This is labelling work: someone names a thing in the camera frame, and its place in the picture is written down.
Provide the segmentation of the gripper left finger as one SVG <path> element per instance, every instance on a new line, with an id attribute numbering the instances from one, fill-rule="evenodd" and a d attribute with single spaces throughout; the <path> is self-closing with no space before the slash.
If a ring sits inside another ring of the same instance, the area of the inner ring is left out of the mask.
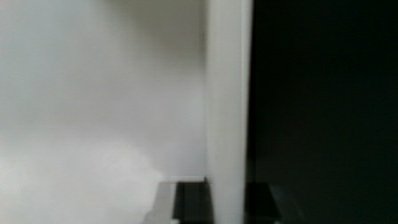
<path id="1" fill-rule="evenodd" d="M 180 182 L 173 219 L 180 224 L 214 224 L 212 196 L 207 182 Z"/>

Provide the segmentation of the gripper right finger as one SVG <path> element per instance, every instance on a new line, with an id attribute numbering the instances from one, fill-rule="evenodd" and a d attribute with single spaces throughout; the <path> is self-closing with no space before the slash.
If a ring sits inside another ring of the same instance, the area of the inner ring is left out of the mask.
<path id="1" fill-rule="evenodd" d="M 246 224 L 276 224 L 282 213 L 267 183 L 250 183 L 246 187 Z"/>

